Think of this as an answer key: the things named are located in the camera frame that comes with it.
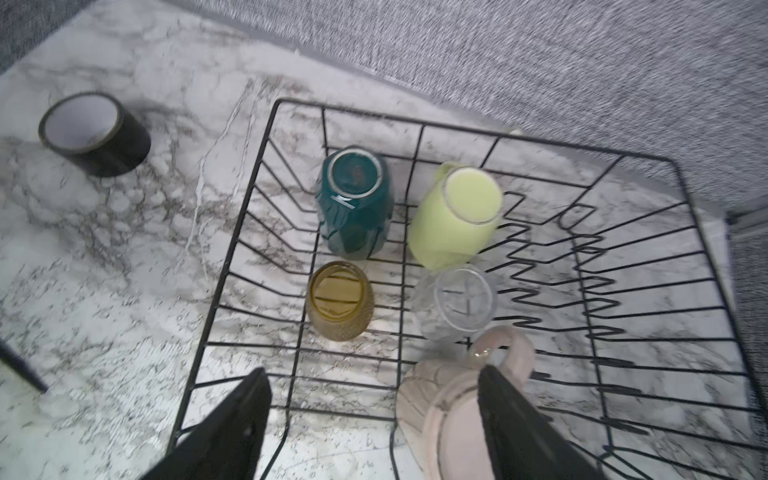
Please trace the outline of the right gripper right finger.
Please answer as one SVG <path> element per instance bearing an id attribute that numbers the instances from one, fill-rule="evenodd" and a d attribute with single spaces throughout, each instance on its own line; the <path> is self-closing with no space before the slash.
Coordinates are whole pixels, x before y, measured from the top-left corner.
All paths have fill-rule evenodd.
<path id="1" fill-rule="evenodd" d="M 493 365 L 481 369 L 478 405 L 496 479 L 603 479 Z"/>

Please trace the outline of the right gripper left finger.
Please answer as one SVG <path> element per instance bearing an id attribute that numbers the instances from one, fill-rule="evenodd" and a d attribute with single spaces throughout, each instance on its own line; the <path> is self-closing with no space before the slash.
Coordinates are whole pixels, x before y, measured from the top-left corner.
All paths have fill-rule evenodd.
<path id="1" fill-rule="evenodd" d="M 254 369 L 145 479 L 252 479 L 272 401 L 268 376 Z"/>

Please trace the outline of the pink ceramic mug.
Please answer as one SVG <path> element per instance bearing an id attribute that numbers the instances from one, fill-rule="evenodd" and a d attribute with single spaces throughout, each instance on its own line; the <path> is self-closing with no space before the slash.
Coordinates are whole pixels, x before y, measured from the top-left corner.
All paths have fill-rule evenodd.
<path id="1" fill-rule="evenodd" d="M 535 363 L 533 343 L 511 326 L 488 329 L 464 360 L 424 360 L 402 380 L 397 422 L 427 479 L 492 479 L 478 406 L 480 370 L 492 365 L 518 389 Z"/>

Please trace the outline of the clear glass cup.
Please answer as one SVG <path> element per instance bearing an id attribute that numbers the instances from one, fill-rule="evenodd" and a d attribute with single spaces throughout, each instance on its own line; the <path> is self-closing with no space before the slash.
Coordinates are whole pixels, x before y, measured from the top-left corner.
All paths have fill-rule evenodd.
<path id="1" fill-rule="evenodd" d="M 474 265 L 428 273 L 415 286 L 410 310 L 421 334 L 454 342 L 487 327 L 498 305 L 494 280 Z"/>

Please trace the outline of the amber glass cup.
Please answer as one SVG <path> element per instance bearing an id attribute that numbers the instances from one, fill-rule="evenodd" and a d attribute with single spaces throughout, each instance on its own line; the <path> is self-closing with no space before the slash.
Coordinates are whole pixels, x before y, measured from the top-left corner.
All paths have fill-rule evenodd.
<path id="1" fill-rule="evenodd" d="M 331 341 L 349 341 L 370 325 L 373 288 L 360 267 L 348 261 L 330 262 L 310 277 L 305 309 L 318 334 Z"/>

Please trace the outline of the light green ceramic mug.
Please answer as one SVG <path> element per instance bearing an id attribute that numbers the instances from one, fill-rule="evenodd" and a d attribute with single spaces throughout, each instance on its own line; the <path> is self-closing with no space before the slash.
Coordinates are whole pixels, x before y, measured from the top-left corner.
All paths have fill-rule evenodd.
<path id="1" fill-rule="evenodd" d="M 407 246 L 430 271 L 465 264 L 489 244 L 502 207 L 503 192 L 489 173 L 446 162 L 410 222 Z"/>

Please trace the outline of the teal mug white inside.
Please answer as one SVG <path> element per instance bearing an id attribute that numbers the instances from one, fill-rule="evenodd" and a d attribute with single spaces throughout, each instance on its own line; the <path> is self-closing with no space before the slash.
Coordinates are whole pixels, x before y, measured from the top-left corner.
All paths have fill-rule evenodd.
<path id="1" fill-rule="evenodd" d="M 385 159 L 358 145 L 329 155 L 315 187 L 319 233 L 328 249 L 347 260 L 365 260 L 387 239 L 395 206 Z"/>

